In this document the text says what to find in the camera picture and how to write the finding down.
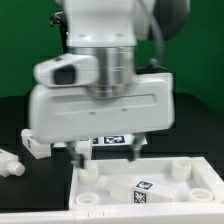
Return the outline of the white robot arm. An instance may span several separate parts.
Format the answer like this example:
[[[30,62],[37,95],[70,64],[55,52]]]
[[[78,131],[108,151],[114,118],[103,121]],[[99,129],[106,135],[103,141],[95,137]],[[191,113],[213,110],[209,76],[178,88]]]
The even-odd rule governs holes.
[[[131,133],[136,158],[145,133],[174,122],[173,76],[156,58],[134,63],[138,40],[162,45],[186,22],[190,0],[56,0],[65,16],[65,54],[34,68],[29,124],[41,144]]]

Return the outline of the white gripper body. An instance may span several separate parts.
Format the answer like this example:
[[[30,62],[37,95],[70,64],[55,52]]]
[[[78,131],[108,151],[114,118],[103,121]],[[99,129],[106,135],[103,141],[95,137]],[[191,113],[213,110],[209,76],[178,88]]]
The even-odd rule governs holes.
[[[30,128],[41,144],[168,129],[174,122],[172,89],[170,73],[137,75],[129,91],[114,98],[38,85],[30,95]]]

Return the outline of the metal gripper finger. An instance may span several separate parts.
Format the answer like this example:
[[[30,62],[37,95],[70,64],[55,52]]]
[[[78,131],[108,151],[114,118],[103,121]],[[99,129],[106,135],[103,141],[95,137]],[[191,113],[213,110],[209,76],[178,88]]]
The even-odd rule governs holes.
[[[144,141],[143,133],[136,133],[134,135],[133,141],[129,146],[128,160],[130,162],[135,161],[136,159],[139,158],[143,141]]]
[[[74,142],[67,142],[66,149],[71,156],[71,164],[76,168],[83,168],[84,167],[84,159],[81,154],[77,154],[75,150],[75,143]]]

